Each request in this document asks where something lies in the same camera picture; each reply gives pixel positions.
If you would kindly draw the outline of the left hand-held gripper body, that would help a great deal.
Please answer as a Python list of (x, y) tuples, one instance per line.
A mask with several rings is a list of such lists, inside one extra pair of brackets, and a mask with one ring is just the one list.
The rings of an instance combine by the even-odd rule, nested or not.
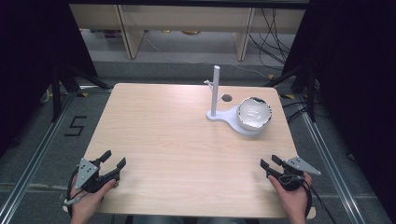
[(106, 159), (96, 159), (94, 161), (82, 159), (78, 165), (75, 189), (95, 193), (110, 180), (115, 180), (114, 188), (116, 188), (120, 183), (120, 163), (109, 173), (99, 175), (100, 164), (105, 161)]

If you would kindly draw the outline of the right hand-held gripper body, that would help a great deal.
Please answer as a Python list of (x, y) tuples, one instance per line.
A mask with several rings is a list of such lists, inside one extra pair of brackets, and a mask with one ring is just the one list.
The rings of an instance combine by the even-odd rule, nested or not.
[(280, 167), (283, 168), (282, 173), (272, 168), (270, 168), (270, 171), (266, 173), (275, 177), (286, 191), (297, 190), (304, 182), (304, 173), (321, 175), (321, 171), (314, 168), (299, 156), (284, 160), (283, 165)]

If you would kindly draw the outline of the person's right hand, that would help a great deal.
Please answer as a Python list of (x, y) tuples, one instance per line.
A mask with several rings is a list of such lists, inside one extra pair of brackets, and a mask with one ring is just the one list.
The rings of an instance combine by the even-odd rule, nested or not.
[(269, 175), (268, 180), (275, 188), (287, 217), (303, 217), (306, 219), (305, 209), (308, 204), (308, 196), (304, 187), (299, 187), (295, 191), (286, 191), (275, 177)]

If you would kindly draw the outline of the person's left hand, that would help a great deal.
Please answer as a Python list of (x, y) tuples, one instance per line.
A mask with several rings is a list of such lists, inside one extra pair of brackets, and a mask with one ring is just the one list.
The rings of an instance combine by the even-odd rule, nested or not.
[(70, 190), (70, 197), (79, 197), (80, 200), (73, 203), (72, 208), (72, 218), (92, 218), (95, 214), (100, 202), (104, 196), (114, 188), (116, 181), (114, 179), (108, 181), (104, 184), (97, 192), (87, 193), (86, 191), (79, 192), (72, 187)]

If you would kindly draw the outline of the white bowl with dark rim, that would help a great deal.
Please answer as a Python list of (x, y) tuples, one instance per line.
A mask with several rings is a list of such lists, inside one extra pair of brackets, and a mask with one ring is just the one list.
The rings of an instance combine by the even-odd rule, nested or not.
[(248, 131), (262, 131), (272, 118), (272, 108), (263, 99), (249, 97), (236, 110), (238, 123)]

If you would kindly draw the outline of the black metal stand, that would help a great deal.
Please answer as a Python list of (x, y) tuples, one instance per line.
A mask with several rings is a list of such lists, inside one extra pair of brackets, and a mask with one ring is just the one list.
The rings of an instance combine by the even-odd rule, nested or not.
[(280, 77), (271, 80), (269, 83), (265, 84), (265, 87), (274, 87), (291, 77), (296, 77), (291, 88), (293, 92), (300, 92), (303, 89), (307, 89), (307, 114), (311, 121), (315, 122), (314, 101), (316, 78), (311, 66), (298, 65), (288, 72), (283, 73)]
[(80, 91), (80, 86), (78, 85), (75, 77), (82, 77), (83, 79), (91, 82), (91, 84), (94, 84), (104, 90), (112, 89), (112, 86), (101, 81), (98, 77), (89, 75), (73, 65), (57, 63), (53, 66), (51, 75), (53, 102), (52, 122), (54, 122), (62, 112), (60, 84), (63, 84), (67, 92), (77, 93)]

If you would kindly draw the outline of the white stand with pole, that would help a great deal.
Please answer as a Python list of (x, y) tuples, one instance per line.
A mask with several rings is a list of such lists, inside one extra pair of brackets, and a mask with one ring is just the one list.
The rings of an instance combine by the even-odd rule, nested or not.
[(240, 133), (245, 136), (258, 136), (262, 131), (252, 132), (245, 130), (237, 121), (236, 110), (237, 107), (245, 100), (243, 100), (239, 105), (235, 105), (226, 111), (217, 110), (218, 101), (221, 100), (221, 96), (219, 96), (219, 75), (220, 75), (220, 67), (218, 65), (214, 66), (213, 69), (213, 78), (211, 81), (206, 80), (205, 84), (212, 91), (211, 94), (211, 107), (206, 112), (206, 118), (210, 121), (221, 121), (227, 123), (235, 132)]

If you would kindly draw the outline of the black curtain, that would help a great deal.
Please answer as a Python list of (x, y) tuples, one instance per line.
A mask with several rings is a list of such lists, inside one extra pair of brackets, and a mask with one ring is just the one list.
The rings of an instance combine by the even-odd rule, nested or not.
[(315, 51), (332, 120), (396, 223), (396, 0), (308, 0), (286, 69)]
[(67, 66), (97, 75), (68, 0), (0, 0), (0, 157)]

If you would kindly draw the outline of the beige wooden desk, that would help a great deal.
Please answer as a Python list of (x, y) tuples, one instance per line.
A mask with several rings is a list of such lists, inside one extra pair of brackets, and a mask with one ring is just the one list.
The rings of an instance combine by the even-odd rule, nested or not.
[(126, 55), (136, 57), (146, 30), (232, 33), (236, 58), (243, 61), (248, 35), (269, 31), (295, 34), (304, 16), (302, 9), (254, 7), (169, 7), (72, 4), (81, 29), (119, 30)]

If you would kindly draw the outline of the aluminium floor rail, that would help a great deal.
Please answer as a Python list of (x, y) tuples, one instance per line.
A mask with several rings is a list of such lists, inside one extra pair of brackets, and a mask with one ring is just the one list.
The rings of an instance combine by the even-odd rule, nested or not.
[(52, 143), (56, 133), (59, 131), (69, 106), (73, 103), (76, 97), (76, 93), (68, 93), (65, 96), (64, 101), (62, 102), (60, 115), (55, 119), (55, 121), (50, 124), (50, 126), (46, 130), (46, 133), (40, 144), (38, 145), (35, 153), (33, 154), (33, 157), (29, 160), (29, 163), (26, 165), (18, 182), (12, 188), (12, 191), (8, 195), (7, 200), (1, 206), (0, 224), (8, 224), (13, 218), (25, 192), (28, 189), (29, 184), (35, 177), (35, 174), (40, 164), (47, 155), (50, 144)]
[(366, 220), (362, 215), (362, 212), (358, 206), (357, 201), (354, 199), (350, 188), (347, 186), (345, 179), (343, 178), (340, 169), (336, 166), (336, 163), (331, 155), (328, 146), (326, 145), (319, 129), (318, 125), (313, 121), (314, 112), (306, 111), (303, 113), (303, 118), (308, 131), (318, 149), (318, 153), (322, 158), (326, 170), (329, 174), (330, 179), (334, 185), (334, 188), (344, 206), (346, 213), (352, 224), (366, 224)]

